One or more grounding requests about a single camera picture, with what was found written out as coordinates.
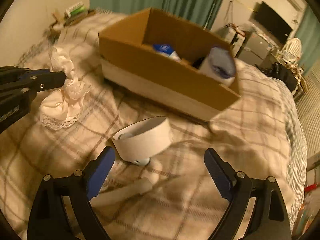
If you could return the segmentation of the white lace cloth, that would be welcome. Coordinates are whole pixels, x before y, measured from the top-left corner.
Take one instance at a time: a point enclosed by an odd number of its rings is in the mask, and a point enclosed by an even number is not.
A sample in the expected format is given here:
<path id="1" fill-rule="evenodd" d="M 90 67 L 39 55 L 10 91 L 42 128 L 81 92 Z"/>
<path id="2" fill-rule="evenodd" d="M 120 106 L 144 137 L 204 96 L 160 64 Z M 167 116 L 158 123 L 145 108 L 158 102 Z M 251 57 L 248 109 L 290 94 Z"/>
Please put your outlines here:
<path id="1" fill-rule="evenodd" d="M 54 131 L 69 128 L 82 112 L 85 95 L 90 85 L 80 80 L 67 51 L 53 47 L 50 55 L 52 73 L 64 72 L 66 80 L 61 88 L 51 92 L 40 105 L 40 121 Z"/>

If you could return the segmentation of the white tube stick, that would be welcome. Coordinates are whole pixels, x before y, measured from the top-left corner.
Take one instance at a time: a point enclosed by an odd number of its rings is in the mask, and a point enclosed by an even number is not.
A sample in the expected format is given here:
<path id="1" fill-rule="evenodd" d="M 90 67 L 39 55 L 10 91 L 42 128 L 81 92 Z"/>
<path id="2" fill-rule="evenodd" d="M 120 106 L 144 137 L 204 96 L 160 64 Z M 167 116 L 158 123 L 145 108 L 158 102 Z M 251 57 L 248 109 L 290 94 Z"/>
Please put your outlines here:
<path id="1" fill-rule="evenodd" d="M 93 207 L 103 207 L 124 201 L 136 195 L 151 191 L 153 184 L 148 178 L 142 178 L 119 189 L 98 194 L 90 200 Z"/>

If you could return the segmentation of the white tape roll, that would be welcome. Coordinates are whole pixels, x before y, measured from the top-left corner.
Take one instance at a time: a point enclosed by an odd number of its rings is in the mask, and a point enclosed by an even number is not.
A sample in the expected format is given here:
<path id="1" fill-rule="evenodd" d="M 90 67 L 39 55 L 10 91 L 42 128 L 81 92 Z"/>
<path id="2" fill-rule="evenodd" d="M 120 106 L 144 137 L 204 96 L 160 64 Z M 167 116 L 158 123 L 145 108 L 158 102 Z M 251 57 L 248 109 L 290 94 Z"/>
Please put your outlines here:
<path id="1" fill-rule="evenodd" d="M 112 142 L 124 161 L 144 166 L 172 142 L 170 122 L 165 116 L 148 118 L 119 130 Z"/>

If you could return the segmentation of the brown cardboard box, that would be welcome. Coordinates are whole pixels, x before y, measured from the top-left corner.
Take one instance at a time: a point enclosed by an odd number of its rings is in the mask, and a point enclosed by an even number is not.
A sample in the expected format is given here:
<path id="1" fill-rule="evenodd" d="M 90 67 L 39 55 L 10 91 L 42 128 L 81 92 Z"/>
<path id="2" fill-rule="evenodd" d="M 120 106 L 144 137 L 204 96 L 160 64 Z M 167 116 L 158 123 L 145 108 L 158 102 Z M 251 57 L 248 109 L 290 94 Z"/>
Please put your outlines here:
<path id="1" fill-rule="evenodd" d="M 230 47 L 188 20 L 149 8 L 106 27 L 98 40 L 104 77 L 195 119 L 210 121 L 240 99 L 237 77 L 227 87 L 194 67 L 213 47 Z M 156 53 L 153 44 L 170 45 L 181 60 Z"/>

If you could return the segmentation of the blue tissue pack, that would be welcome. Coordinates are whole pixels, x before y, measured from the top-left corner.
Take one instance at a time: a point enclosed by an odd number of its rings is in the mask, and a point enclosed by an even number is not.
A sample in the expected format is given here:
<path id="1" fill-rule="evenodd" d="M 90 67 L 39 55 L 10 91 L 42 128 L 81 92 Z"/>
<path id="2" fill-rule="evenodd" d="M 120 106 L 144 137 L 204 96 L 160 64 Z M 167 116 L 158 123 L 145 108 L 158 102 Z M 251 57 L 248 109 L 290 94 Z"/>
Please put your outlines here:
<path id="1" fill-rule="evenodd" d="M 168 57 L 175 61 L 180 61 L 180 57 L 176 53 L 176 51 L 168 44 L 153 44 L 152 48 L 158 54 L 161 54 L 165 57 Z"/>

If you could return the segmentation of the green white packet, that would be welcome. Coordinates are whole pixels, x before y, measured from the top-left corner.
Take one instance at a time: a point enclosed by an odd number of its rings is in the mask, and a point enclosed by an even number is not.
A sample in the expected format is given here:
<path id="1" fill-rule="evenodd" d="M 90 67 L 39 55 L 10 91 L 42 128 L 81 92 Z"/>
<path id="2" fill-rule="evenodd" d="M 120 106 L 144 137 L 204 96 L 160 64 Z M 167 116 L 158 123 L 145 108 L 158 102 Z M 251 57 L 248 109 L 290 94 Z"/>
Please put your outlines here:
<path id="1" fill-rule="evenodd" d="M 64 18 L 74 17 L 74 16 L 76 16 L 77 14 L 80 14 L 80 13 L 86 11 L 86 10 L 87 10 L 87 8 L 85 7 L 85 5 L 84 5 L 83 2 L 75 3 L 74 5 L 68 7 L 68 8 L 65 10 Z"/>

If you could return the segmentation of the beige plaid blanket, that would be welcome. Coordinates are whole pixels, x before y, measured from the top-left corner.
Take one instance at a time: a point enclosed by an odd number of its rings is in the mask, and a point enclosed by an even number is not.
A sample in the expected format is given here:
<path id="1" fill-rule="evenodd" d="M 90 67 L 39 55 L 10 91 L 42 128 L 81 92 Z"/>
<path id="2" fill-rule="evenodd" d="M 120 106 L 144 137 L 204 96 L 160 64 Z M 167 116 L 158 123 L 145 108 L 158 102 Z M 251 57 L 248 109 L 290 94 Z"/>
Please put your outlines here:
<path id="1" fill-rule="evenodd" d="M 111 191 L 148 178 L 153 189 L 96 209 L 112 239 L 207 239 L 228 203 L 216 189 L 203 155 L 212 147 L 235 170 L 252 178 L 274 176 L 297 218 L 304 198 L 306 141 L 293 97 L 280 80 L 237 61 L 241 99 L 200 125 L 107 82 L 101 71 L 98 33 L 123 18 L 99 14 L 62 31 L 56 46 L 69 54 L 81 81 L 90 85 L 80 118 L 58 131 L 43 126 L 39 93 L 31 112 L 1 134 L 1 210 L 21 238 L 42 178 L 84 168 L 129 124 L 167 116 L 172 144 L 146 166 L 117 160 L 104 183 Z"/>

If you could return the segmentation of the grey mini fridge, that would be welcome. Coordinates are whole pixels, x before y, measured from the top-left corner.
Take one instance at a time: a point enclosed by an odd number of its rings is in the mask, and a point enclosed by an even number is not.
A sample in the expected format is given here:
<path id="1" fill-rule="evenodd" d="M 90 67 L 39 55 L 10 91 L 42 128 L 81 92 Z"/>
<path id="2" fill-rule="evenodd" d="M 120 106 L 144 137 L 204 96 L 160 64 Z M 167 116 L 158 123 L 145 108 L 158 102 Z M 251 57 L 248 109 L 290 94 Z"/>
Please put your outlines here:
<path id="1" fill-rule="evenodd" d="M 269 36 L 252 31 L 246 35 L 236 58 L 247 64 L 259 66 L 269 52 L 277 48 L 278 45 Z"/>

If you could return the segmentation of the round white vanity mirror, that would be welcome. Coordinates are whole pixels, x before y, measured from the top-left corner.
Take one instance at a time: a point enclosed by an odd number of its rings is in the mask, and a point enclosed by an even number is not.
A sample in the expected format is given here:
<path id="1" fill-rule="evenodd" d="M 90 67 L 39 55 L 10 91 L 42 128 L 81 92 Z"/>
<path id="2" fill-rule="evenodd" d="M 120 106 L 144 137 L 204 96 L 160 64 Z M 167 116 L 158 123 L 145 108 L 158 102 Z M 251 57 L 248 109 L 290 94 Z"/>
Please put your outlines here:
<path id="1" fill-rule="evenodd" d="M 282 49 L 283 59 L 289 63 L 297 63 L 302 55 L 302 43 L 299 38 L 292 38 Z"/>

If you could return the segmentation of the black wall television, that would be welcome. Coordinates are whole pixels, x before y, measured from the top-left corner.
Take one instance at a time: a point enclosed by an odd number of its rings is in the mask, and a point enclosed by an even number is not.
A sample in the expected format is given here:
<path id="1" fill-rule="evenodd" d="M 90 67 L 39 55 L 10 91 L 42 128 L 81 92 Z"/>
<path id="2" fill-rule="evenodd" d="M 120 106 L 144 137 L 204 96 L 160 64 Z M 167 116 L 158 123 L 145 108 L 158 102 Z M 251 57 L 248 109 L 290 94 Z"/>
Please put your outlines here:
<path id="1" fill-rule="evenodd" d="M 292 28 L 265 2 L 259 4 L 258 9 L 253 15 L 253 19 L 255 22 L 258 22 L 260 25 L 262 25 L 282 45 L 287 42 Z"/>

